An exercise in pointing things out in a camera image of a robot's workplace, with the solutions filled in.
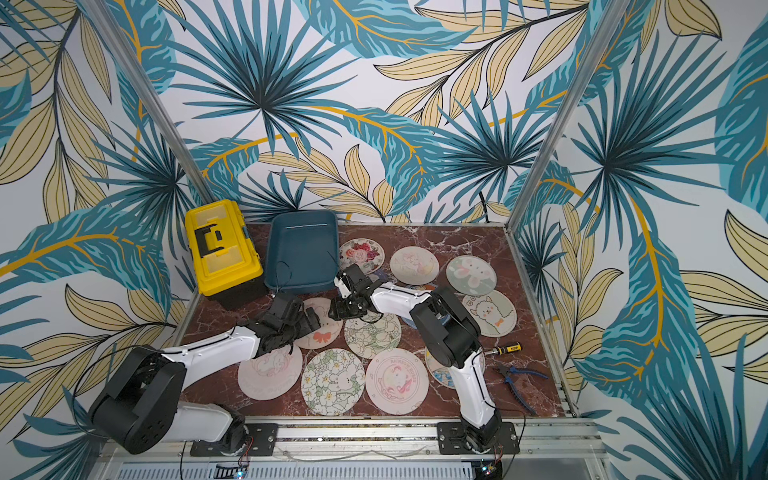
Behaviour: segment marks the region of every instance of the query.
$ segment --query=teal plastic tray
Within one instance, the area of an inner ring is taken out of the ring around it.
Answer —
[[[272,220],[264,283],[273,291],[333,290],[339,269],[339,225],[328,210],[282,214]]]

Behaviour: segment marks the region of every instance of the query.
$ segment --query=marble surface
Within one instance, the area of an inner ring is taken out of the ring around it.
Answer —
[[[269,230],[269,225],[249,225],[253,243],[262,258],[266,254]],[[493,266],[498,277],[496,290],[504,293],[514,303],[518,313],[518,325],[511,333],[501,338],[482,336],[480,337],[481,343],[484,347],[491,347],[520,342],[522,351],[500,357],[489,356],[486,359],[485,381],[488,383],[488,392],[496,402],[497,407],[503,409],[502,416],[522,416],[523,408],[515,401],[509,387],[504,384],[504,379],[494,370],[494,365],[508,362],[518,368],[537,370],[549,376],[551,376],[551,372],[534,324],[531,308],[528,305],[517,268],[504,236],[504,230],[501,227],[339,225],[339,243],[361,237],[379,242],[384,247],[388,258],[398,249],[409,245],[424,247],[433,252],[440,262],[440,274],[435,281],[438,285],[448,285],[448,280],[445,278],[445,267],[452,258],[459,255],[475,255]],[[388,261],[380,270],[391,277]],[[301,297],[303,299],[312,296],[333,298],[335,295],[336,292],[329,291]],[[227,311],[218,303],[203,298],[183,341],[184,343],[195,342],[231,329],[236,322],[252,318],[257,312],[266,309],[270,303],[271,298],[265,296],[248,303],[237,311]],[[321,350],[303,350],[304,365],[319,351],[328,348],[349,349],[344,335],[339,335],[336,340]],[[399,348],[414,352],[420,359],[424,359],[425,346],[421,336],[418,331],[404,323],[402,324],[402,338]],[[361,360],[367,368],[369,360]],[[257,401],[240,391],[240,387],[237,385],[237,367],[238,365],[229,366],[196,382],[182,393],[182,400],[197,403],[218,403],[239,410],[244,415],[312,415],[302,398],[300,382],[297,382],[291,390],[276,399]],[[557,389],[551,379],[518,376],[514,381],[518,391],[540,417],[564,415]],[[440,385],[430,376],[429,393],[427,393],[426,399],[420,407],[409,415],[457,417],[458,414],[459,404],[455,390]],[[388,414],[376,408],[368,394],[363,393],[362,398],[346,415],[367,417]]]

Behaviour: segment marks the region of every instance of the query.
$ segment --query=yellow toolbox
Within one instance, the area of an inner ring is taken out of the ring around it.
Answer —
[[[194,208],[184,224],[200,293],[227,310],[266,295],[259,254],[237,203],[220,200]]]

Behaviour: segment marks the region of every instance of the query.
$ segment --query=round coaster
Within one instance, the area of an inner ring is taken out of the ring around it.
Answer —
[[[487,295],[496,288],[496,272],[491,264],[471,255],[451,260],[445,275],[453,288],[465,295]]]
[[[273,350],[257,359],[240,363],[237,383],[243,393],[254,400],[271,400],[281,396],[293,386],[303,366],[301,350],[290,345]]]
[[[328,311],[331,308],[331,301],[327,298],[317,297],[304,300],[304,308],[310,307],[315,310],[318,318],[320,318],[320,328],[301,337],[293,344],[305,350],[322,349],[339,336],[344,322],[341,320],[334,320],[328,316]]]
[[[480,325],[480,334],[504,336],[518,324],[518,312],[503,293],[493,290],[488,295],[467,295],[462,304]]]
[[[360,399],[366,371],[344,349],[328,349],[310,360],[301,376],[301,395],[318,415],[341,415]]]
[[[443,366],[440,362],[435,360],[435,357],[432,356],[429,350],[424,352],[424,363],[427,364],[427,370],[429,370],[429,373],[432,374],[440,385],[456,390],[456,386],[453,385],[453,378],[451,378],[451,372],[448,370],[448,367]],[[485,371],[485,355],[480,355],[480,365],[482,365],[482,369]]]
[[[437,278],[440,264],[432,252],[421,247],[397,250],[389,260],[392,275],[407,285],[422,285]]]
[[[384,258],[382,246],[369,238],[356,238],[339,247],[339,268],[341,270],[357,263],[363,274],[368,275],[384,264]]]
[[[368,312],[363,319],[372,322],[380,314]],[[394,313],[385,313],[375,323],[362,319],[349,319],[344,326],[344,339],[349,349],[364,359],[372,359],[377,353],[391,350],[400,343],[402,327]]]
[[[381,352],[368,364],[366,391],[373,405],[391,415],[405,415],[422,404],[429,390],[424,364],[408,350]]]

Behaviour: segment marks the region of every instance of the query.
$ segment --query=pliers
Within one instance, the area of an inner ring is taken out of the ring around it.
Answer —
[[[526,410],[528,410],[531,415],[537,415],[536,411],[533,410],[533,408],[523,400],[522,395],[520,395],[520,392],[515,388],[515,383],[512,382],[512,375],[519,375],[519,374],[525,374],[525,375],[533,375],[538,376],[543,379],[549,379],[548,376],[546,376],[544,373],[537,372],[535,370],[528,370],[528,369],[519,369],[513,365],[507,366],[496,366],[496,370],[501,373],[504,376],[504,383],[509,385],[509,388],[512,390],[512,395],[515,396],[515,398],[520,402],[520,405],[523,406]]]

